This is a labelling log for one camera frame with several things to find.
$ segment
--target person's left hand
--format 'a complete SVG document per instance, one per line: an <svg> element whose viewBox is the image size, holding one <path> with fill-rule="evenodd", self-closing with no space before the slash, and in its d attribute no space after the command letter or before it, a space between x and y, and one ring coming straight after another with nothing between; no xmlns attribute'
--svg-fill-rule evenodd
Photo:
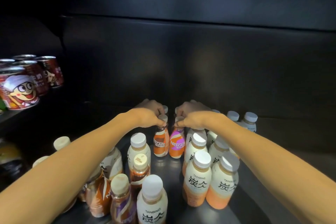
<svg viewBox="0 0 336 224"><path fill-rule="evenodd" d="M129 110L132 115L137 117L138 127L148 128L151 126L166 126L163 120L160 120L157 116L165 114L162 104L155 100L145 99L133 109Z"/></svg>

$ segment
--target cartoon eye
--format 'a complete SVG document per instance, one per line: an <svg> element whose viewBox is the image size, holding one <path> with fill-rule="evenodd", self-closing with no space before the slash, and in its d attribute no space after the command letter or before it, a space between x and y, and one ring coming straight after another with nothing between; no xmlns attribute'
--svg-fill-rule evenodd
<svg viewBox="0 0 336 224"><path fill-rule="evenodd" d="M20 92L25 92L26 91L26 87L23 86L23 85L20 85L18 89L19 89Z"/></svg>

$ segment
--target person's left arm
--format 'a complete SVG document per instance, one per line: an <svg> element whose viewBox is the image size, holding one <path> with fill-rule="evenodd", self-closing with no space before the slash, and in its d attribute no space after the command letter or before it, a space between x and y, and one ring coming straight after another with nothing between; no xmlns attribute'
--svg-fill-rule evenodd
<svg viewBox="0 0 336 224"><path fill-rule="evenodd" d="M136 127L164 126L164 110L145 99L105 125L73 141L0 193L3 223L50 223L77 196L113 146Z"/></svg>

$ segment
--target person's arm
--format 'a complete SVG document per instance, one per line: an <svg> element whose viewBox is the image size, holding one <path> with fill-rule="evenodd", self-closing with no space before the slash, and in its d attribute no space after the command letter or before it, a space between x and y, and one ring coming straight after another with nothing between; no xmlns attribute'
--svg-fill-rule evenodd
<svg viewBox="0 0 336 224"><path fill-rule="evenodd" d="M50 223L77 196L90 174L131 129L165 126L155 100L120 113L100 128L73 141L0 193L1 223Z"/></svg>
<svg viewBox="0 0 336 224"><path fill-rule="evenodd" d="M336 223L336 183L265 137L199 102L185 102L178 127L205 127L223 137L262 184L301 222Z"/></svg>

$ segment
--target hand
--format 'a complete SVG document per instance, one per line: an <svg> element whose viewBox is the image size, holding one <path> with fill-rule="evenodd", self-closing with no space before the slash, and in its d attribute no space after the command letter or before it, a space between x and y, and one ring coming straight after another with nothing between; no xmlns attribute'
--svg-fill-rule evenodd
<svg viewBox="0 0 336 224"><path fill-rule="evenodd" d="M184 102L181 106L177 108L177 116L185 117L184 120L178 121L175 123L175 126L189 127L200 129L205 127L205 120L208 112L211 109L201 102L197 102L195 100L191 100L190 102Z"/></svg>
<svg viewBox="0 0 336 224"><path fill-rule="evenodd" d="M151 126L166 126L163 120L160 120L157 116L165 114L162 104L155 100L145 99L133 109L129 110L132 115L137 117L138 127L148 128Z"/></svg>

